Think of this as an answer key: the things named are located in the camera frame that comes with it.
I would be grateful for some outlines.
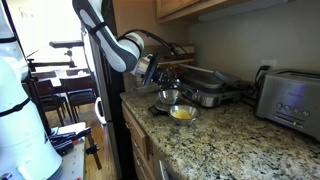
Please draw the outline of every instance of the kitchen counter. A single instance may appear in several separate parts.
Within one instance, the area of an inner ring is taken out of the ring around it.
[[[121,98],[181,179],[320,179],[319,144],[257,119],[244,103],[194,104],[201,116],[186,127],[166,115],[152,116],[148,108],[156,93],[123,93]]]

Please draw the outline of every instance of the toaster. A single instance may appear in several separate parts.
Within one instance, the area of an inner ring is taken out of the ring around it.
[[[280,69],[264,73],[255,115],[320,140],[320,72]]]

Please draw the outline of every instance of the refrigerator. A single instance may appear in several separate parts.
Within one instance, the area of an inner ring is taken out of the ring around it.
[[[116,35],[112,1],[109,2],[111,4],[102,4],[102,12],[107,12],[104,19]],[[117,178],[135,179],[130,131],[125,126],[121,107],[120,93],[125,92],[123,73],[112,69],[103,51],[88,34],[83,36],[83,41],[85,59],[98,91],[95,111],[109,142]]]

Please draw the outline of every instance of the dining chair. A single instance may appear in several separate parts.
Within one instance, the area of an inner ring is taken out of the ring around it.
[[[52,86],[51,80],[43,80],[35,83],[38,95],[41,100],[41,105],[45,112],[48,111],[57,111],[57,114],[60,119],[60,123],[64,126],[63,118],[65,118],[65,109],[69,114],[69,117],[72,119],[70,108],[67,102],[67,98],[64,96],[56,96],[54,88]]]
[[[55,71],[48,71],[48,72],[32,72],[33,77],[37,77],[38,79],[46,79],[46,78],[53,78],[57,77]]]
[[[96,100],[94,82],[91,76],[60,78],[60,82],[67,94],[71,113],[76,121],[79,118],[76,107],[94,103]]]
[[[82,68],[82,69],[67,69],[66,70],[66,73],[67,73],[67,76],[73,76],[73,75],[78,75],[78,73],[80,71],[83,71],[87,74],[89,74],[89,69],[88,68]]]

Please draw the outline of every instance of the power outlet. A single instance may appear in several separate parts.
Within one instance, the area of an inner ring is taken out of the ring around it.
[[[270,70],[275,70],[277,66],[277,60],[261,60],[260,66],[270,66]]]

